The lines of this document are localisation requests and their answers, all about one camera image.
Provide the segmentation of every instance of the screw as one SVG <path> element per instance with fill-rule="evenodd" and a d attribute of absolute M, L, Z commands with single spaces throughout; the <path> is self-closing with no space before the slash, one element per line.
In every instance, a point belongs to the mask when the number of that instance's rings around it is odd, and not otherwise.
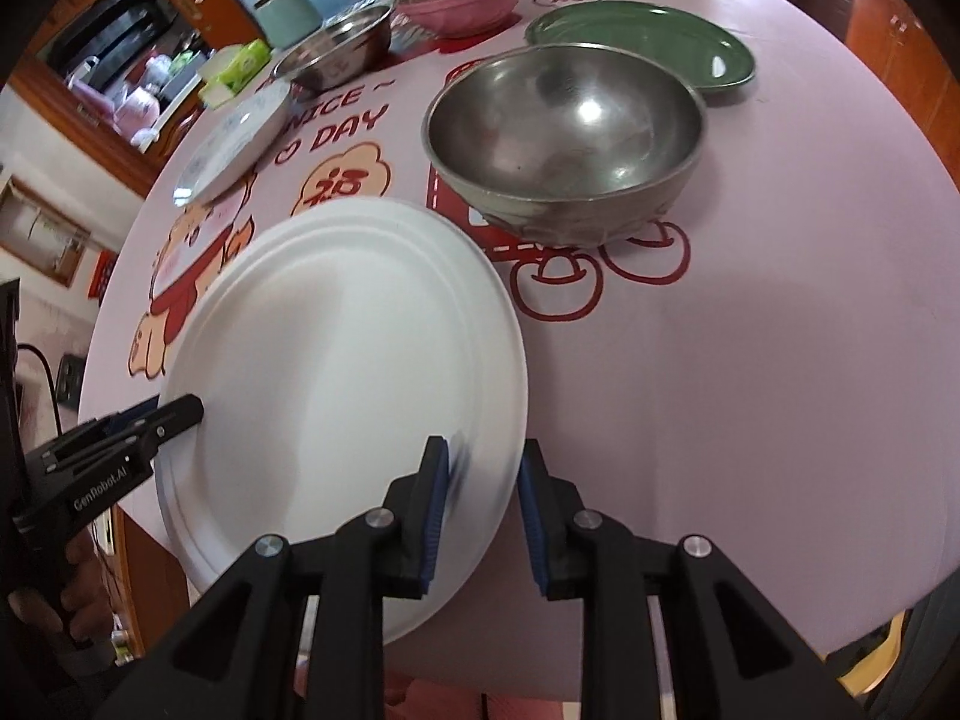
<path fill-rule="evenodd" d="M 394 523 L 394 513 L 390 509 L 370 509 L 364 522 L 371 528 L 389 528 Z"/>
<path fill-rule="evenodd" d="M 253 546 L 253 551 L 261 557 L 273 557 L 278 555 L 281 549 L 283 549 L 283 539 L 280 536 L 274 536 L 272 533 L 270 536 L 258 538 Z"/>
<path fill-rule="evenodd" d="M 705 536 L 687 536 L 683 540 L 683 552 L 690 557 L 707 557 L 713 551 L 713 545 Z"/>
<path fill-rule="evenodd" d="M 584 531 L 595 531 L 603 524 L 603 515 L 593 509 L 580 509 L 573 515 L 573 524 Z"/>

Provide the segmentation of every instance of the yellow object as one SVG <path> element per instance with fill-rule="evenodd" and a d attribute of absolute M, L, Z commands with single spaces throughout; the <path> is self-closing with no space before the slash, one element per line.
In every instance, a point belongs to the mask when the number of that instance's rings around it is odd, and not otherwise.
<path fill-rule="evenodd" d="M 893 670 L 904 640 L 904 615 L 905 611 L 896 615 L 890 623 L 886 640 L 840 678 L 840 685 L 843 685 L 851 696 L 869 693 Z"/>

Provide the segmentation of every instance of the green plate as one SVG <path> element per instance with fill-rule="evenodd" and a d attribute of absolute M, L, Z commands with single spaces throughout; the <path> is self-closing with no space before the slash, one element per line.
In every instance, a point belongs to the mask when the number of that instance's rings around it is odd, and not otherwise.
<path fill-rule="evenodd" d="M 690 86 L 709 93 L 754 77 L 750 49 L 726 29 L 685 10 L 649 2 L 582 2 L 540 16 L 527 43 L 597 43 L 638 53 L 664 65 Z"/>

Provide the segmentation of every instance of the plate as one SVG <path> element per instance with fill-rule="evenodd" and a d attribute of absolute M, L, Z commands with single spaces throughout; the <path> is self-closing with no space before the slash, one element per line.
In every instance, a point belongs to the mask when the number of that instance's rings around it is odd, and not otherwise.
<path fill-rule="evenodd" d="M 510 295 L 463 232 L 405 202 L 330 200 L 256 238 L 181 336 L 160 400 L 193 392 L 205 417 L 155 475 L 197 589 L 263 533 L 303 541 L 379 506 L 430 435 L 452 464 L 437 573 L 424 600 L 387 601 L 385 640 L 467 581 L 517 478 L 527 377 Z"/>
<path fill-rule="evenodd" d="M 280 135 L 292 103 L 290 82 L 284 80 L 237 103 L 176 180 L 174 205 L 209 202 L 233 186 Z"/>
<path fill-rule="evenodd" d="M 750 49 L 726 29 L 685 10 L 649 2 L 567 5 L 528 26 L 527 43 L 597 43 L 638 53 L 700 92 L 746 84 L 757 70 Z"/>

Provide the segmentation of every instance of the round table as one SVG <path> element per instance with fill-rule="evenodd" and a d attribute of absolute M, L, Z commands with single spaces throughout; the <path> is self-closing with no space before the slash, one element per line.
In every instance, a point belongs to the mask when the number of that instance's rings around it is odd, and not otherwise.
<path fill-rule="evenodd" d="M 160 389 L 197 296 L 257 232 L 338 194 L 426 202 L 514 297 L 528 435 L 551 472 L 639 535 L 710 536 L 829 651 L 960 565 L 960 196 L 880 81 L 785 0 L 642 0 L 705 16 L 757 57 L 757 79 L 710 105 L 703 162 L 669 217 L 560 253 L 486 227 L 431 172 L 422 114 L 458 68 L 571 1 L 521 0 L 520 20 L 481 42 L 400 45 L 394 66 L 296 114 L 211 218 L 170 199 L 223 117 L 203 114 L 120 254 L 80 412 Z M 168 543 L 152 484 L 122 505 Z M 388 664 L 575 698 L 580 615 L 539 598 L 512 503 L 466 586 Z"/>

